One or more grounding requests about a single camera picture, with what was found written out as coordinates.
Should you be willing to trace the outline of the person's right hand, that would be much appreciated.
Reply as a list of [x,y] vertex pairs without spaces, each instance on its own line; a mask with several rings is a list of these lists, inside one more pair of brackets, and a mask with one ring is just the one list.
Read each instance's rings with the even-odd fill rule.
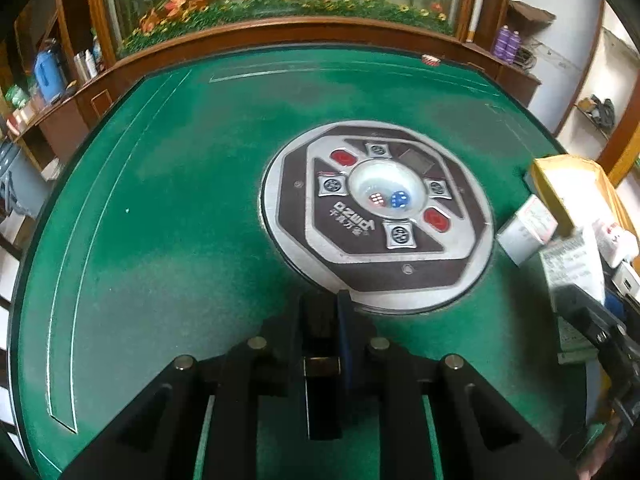
[[616,449],[617,428],[607,426],[600,433],[600,436],[593,442],[589,451],[582,456],[576,471],[579,480],[592,479],[608,459],[614,454]]

